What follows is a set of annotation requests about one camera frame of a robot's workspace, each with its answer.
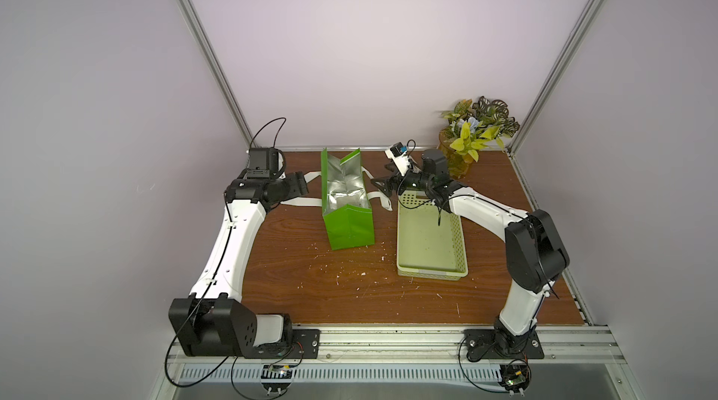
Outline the green insulated delivery bag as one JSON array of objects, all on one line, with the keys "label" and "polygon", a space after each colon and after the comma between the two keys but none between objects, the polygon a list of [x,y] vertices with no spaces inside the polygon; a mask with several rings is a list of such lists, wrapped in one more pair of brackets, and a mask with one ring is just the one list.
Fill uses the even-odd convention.
[{"label": "green insulated delivery bag", "polygon": [[343,158],[335,157],[325,149],[321,153],[321,169],[305,175],[308,183],[321,180],[321,196],[299,197],[285,204],[322,209],[332,250],[372,246],[375,244],[375,228],[371,201],[379,200],[387,211],[392,211],[393,206],[384,193],[366,189],[365,178],[370,176],[362,162],[360,149]]}]

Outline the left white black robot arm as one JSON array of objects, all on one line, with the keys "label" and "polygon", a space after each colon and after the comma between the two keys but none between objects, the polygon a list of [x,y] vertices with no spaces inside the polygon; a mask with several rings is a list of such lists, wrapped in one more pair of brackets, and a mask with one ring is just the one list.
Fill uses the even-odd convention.
[{"label": "left white black robot arm", "polygon": [[254,240],[278,204],[309,192],[301,172],[278,178],[233,180],[224,191],[222,226],[190,293],[172,301],[168,317],[189,357],[269,357],[291,351],[288,314],[257,314],[242,304],[242,288]]}]

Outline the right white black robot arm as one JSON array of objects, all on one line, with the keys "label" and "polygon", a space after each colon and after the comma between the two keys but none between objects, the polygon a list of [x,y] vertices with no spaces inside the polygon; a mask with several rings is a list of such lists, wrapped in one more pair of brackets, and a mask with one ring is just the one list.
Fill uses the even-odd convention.
[{"label": "right white black robot arm", "polygon": [[545,298],[570,265],[555,223],[544,210],[527,212],[503,205],[448,177],[419,172],[375,177],[372,185],[391,197],[407,189],[423,192],[430,205],[471,220],[502,239],[512,286],[495,320],[494,348],[508,354],[523,349],[538,324]]}]

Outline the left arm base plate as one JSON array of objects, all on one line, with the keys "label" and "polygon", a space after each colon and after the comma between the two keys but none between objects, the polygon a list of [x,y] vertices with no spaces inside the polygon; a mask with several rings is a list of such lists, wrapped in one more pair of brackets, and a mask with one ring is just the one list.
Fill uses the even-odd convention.
[{"label": "left arm base plate", "polygon": [[319,329],[294,329],[287,343],[263,344],[252,348],[252,358],[259,359],[310,359],[318,358],[321,344]]}]

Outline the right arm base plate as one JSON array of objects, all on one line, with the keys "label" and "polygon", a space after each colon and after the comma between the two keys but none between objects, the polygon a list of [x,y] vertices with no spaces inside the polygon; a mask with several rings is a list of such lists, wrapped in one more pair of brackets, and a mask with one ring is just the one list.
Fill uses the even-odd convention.
[{"label": "right arm base plate", "polygon": [[467,346],[466,358],[471,363],[490,359],[545,358],[536,329],[531,329],[521,336],[514,336],[503,330],[467,329],[464,331],[464,338]]}]

